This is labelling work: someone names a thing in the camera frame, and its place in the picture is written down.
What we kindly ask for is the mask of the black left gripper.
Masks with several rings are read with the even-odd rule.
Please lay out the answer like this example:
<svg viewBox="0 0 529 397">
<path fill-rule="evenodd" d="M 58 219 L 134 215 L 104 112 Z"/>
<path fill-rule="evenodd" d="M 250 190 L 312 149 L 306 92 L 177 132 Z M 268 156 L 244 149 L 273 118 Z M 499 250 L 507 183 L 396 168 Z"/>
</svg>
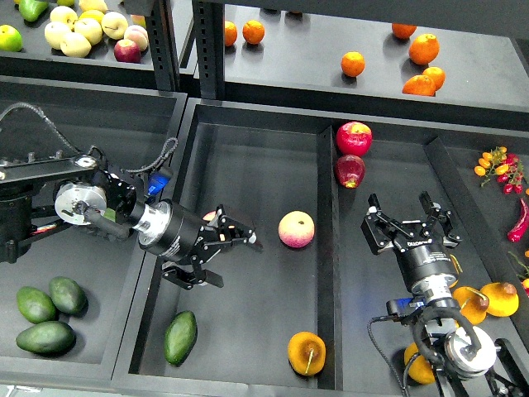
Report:
<svg viewBox="0 0 529 397">
<path fill-rule="evenodd" d="M 224 286 L 219 274 L 204 268 L 221 250 L 239 245 L 263 250 L 254 222 L 239 210 L 219 204 L 216 219 L 206 222 L 179 204 L 167 204 L 166 208 L 169 220 L 155 241 L 155 254 L 167 260 L 161 268 L 162 277 L 183 289 L 203 284 Z M 212 232 L 205 238 L 205 245 L 193 247 L 206 225 Z"/>
</svg>

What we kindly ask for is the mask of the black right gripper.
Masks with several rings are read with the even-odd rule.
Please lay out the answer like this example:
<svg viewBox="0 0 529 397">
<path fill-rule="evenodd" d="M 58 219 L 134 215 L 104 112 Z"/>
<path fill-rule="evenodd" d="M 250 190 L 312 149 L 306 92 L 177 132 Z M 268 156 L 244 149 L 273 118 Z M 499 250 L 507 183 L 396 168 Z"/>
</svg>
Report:
<svg viewBox="0 0 529 397">
<path fill-rule="evenodd" d="M 453 232 L 452 212 L 443 210 L 440 204 L 431 199 L 427 191 L 420 193 L 419 201 L 427 219 L 422 223 L 421 237 L 408 239 L 409 231 L 396 219 L 387 216 L 382 211 L 377 194 L 369 196 L 368 211 L 360 228 L 374 255 L 394 248 L 399 262 L 434 263 L 446 261 L 446 249 L 443 245 L 455 248 L 461 243 L 461 237 Z M 440 240 L 434 239 L 437 225 L 440 225 L 443 231 Z"/>
</svg>

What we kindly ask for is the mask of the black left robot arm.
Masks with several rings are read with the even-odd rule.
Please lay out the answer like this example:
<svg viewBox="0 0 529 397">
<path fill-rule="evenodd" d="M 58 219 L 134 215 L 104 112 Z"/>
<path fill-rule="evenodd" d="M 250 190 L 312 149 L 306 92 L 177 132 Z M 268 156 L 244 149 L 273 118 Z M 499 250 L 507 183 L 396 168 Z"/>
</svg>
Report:
<svg viewBox="0 0 529 397">
<path fill-rule="evenodd" d="M 29 110 L 58 144 L 54 154 L 23 155 L 14 137 L 1 139 L 1 259 L 14 263 L 34 241 L 72 225 L 93 227 L 117 239 L 138 233 L 142 250 L 163 260 L 163 277 L 183 289 L 223 286 L 205 265 L 234 246 L 262 245 L 249 222 L 218 205 L 205 220 L 169 199 L 155 201 L 170 177 L 162 166 L 178 141 L 168 138 L 150 165 L 135 170 L 112 167 L 96 146 L 82 152 L 59 132 L 41 108 L 13 103 L 1 119 Z"/>
</svg>

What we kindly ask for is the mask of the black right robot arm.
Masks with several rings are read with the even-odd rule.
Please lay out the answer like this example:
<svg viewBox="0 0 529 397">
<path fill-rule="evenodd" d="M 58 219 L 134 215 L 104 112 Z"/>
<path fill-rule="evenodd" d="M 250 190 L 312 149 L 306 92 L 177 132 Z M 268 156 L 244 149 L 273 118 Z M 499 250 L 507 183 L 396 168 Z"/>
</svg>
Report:
<svg viewBox="0 0 529 397">
<path fill-rule="evenodd" d="M 408 299 L 387 302 L 384 321 L 408 326 L 416 343 L 398 377 L 403 395 L 412 364 L 422 356 L 441 396 L 465 396 L 464 381 L 482 376 L 493 396 L 526 396 L 528 372 L 508 340 L 493 340 L 461 312 L 450 288 L 459 279 L 448 250 L 460 244 L 451 212 L 422 192 L 425 219 L 398 221 L 383 212 L 376 194 L 368 198 L 361 230 L 373 254 L 392 251 Z"/>
</svg>

